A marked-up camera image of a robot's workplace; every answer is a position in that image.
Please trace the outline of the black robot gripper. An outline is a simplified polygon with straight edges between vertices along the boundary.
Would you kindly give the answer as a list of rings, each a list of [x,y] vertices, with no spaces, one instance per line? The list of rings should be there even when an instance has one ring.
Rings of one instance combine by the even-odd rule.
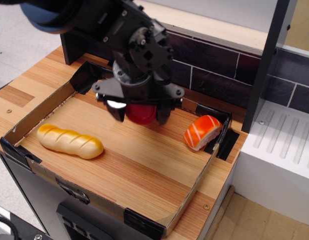
[[[185,91],[165,81],[154,72],[132,78],[128,70],[116,61],[112,68],[113,77],[95,82],[91,89],[99,101],[106,101],[108,112],[120,122],[125,120],[127,104],[157,105],[156,120],[165,125],[171,115],[172,105],[180,105]]]

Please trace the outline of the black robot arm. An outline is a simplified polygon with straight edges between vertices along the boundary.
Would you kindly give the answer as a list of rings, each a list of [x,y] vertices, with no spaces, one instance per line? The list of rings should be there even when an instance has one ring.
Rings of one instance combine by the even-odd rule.
[[[96,81],[98,101],[118,120],[148,111],[160,125],[182,103],[168,63],[173,48],[164,26],[131,0],[20,0],[30,23],[51,34],[74,34],[113,51],[113,77]]]

